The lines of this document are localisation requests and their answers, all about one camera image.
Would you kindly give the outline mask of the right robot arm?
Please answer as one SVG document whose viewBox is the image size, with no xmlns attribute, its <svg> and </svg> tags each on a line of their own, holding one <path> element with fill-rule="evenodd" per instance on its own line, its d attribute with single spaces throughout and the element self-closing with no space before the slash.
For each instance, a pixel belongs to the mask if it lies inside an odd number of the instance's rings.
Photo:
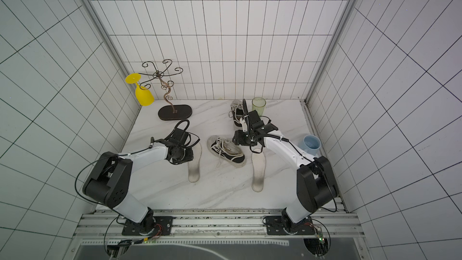
<svg viewBox="0 0 462 260">
<path fill-rule="evenodd" d="M 267 148 L 297 168 L 296 200 L 282 210 L 283 230 L 295 234 L 310 223 L 310 216 L 339 194 L 330 161 L 316 157 L 294 145 L 272 123 L 265 124 L 257 111 L 243 109 L 242 129 L 235 132 L 234 144 Z"/>
</svg>

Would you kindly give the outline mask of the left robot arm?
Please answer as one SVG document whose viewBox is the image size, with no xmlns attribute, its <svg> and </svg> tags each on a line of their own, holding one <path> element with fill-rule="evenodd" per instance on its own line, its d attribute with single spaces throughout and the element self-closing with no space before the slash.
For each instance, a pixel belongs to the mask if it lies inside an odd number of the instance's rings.
<svg viewBox="0 0 462 260">
<path fill-rule="evenodd" d="M 172 165 L 187 163 L 190 181 L 199 179 L 200 138 L 185 129 L 175 128 L 166 138 L 150 139 L 149 146 L 137 152 L 115 154 L 106 152 L 96 161 L 82 192 L 126 219 L 123 235 L 153 235 L 163 232 L 151 208 L 129 192 L 131 175 L 148 165 L 167 161 Z"/>
</svg>

